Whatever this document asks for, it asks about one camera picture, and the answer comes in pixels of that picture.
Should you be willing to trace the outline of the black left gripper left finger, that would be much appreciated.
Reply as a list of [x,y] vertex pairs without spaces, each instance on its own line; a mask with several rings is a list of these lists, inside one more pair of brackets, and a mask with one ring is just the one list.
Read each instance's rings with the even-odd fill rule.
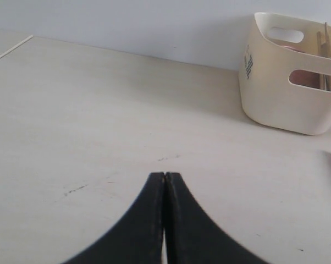
[[122,218],[66,263],[161,263],[164,173],[151,173]]

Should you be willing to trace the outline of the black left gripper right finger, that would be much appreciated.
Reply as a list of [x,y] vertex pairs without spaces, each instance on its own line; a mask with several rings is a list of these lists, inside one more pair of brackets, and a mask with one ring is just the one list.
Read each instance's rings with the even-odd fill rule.
[[168,263],[266,263],[212,221],[180,173],[167,172],[164,178]]

